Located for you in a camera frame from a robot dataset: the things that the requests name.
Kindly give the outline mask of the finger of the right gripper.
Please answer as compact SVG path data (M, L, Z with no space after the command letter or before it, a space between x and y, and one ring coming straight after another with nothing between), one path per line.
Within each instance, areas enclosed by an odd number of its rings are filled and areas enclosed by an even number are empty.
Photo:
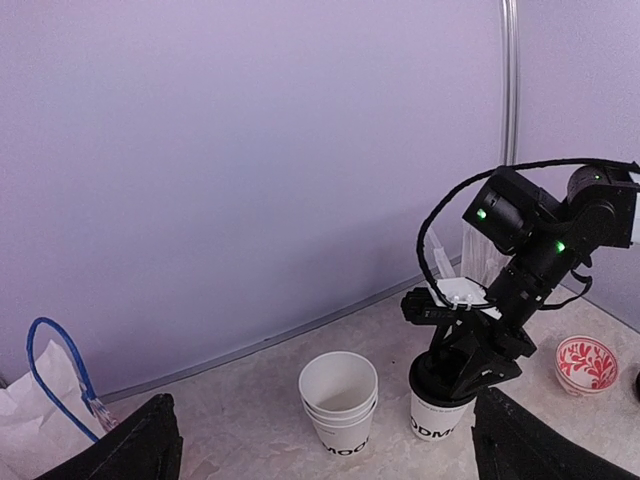
M493 351L477 350L466 361L449 390L452 399L476 395L480 390L517 378L522 370L516 361Z
M454 320L450 324L436 327L429 347L431 368L459 368L462 365L462 357L450 346L450 337L456 337L461 325L461 320Z

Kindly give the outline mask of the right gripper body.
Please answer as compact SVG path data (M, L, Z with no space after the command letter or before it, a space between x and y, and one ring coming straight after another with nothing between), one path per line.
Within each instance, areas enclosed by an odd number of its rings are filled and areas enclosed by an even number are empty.
M449 354L456 364L493 365L535 353L535 344L523 328L481 310L458 311L456 320L449 340Z

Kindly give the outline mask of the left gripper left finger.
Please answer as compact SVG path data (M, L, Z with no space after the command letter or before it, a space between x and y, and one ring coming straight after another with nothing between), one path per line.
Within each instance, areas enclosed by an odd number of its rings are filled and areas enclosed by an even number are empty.
M42 474L42 479L177 479L183 437L174 398L156 394L97 443Z

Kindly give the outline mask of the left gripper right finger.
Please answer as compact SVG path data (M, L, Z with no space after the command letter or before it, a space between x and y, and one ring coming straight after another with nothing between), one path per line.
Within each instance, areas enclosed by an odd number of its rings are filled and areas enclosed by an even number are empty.
M481 480L637 477L569 441L497 388L480 392L474 414L472 439Z

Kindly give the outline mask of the white paper coffee cup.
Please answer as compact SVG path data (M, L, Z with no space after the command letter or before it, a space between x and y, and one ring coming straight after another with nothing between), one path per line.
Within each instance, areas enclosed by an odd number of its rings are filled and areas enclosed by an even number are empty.
M417 438L436 442L448 438L475 395L462 400L442 400L411 392L410 425Z

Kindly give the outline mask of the black coffee cup lid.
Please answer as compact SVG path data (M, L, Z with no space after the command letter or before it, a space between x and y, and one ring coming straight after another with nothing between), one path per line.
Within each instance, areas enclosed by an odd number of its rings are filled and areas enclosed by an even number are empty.
M409 370L409 384L419 399L445 408L465 405L477 397L476 393L454 397L451 387L458 379L460 369L456 363L445 366L432 365L433 357L429 351L418 355Z

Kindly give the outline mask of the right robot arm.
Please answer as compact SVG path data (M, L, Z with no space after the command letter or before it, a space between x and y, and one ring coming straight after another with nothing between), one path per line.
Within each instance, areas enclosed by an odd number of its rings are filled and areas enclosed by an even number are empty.
M448 299L425 256L428 228L462 190L482 181L463 219L509 257L479 304ZM547 298L576 272L592 265L600 247L628 249L639 240L639 166L598 158L567 158L499 166L454 187L420 226L416 240L426 287L401 302L405 319L436 330L427 351L409 370L411 390L438 406L473 400L490 386L522 371L519 357L536 346L524 329L537 311L550 311Z

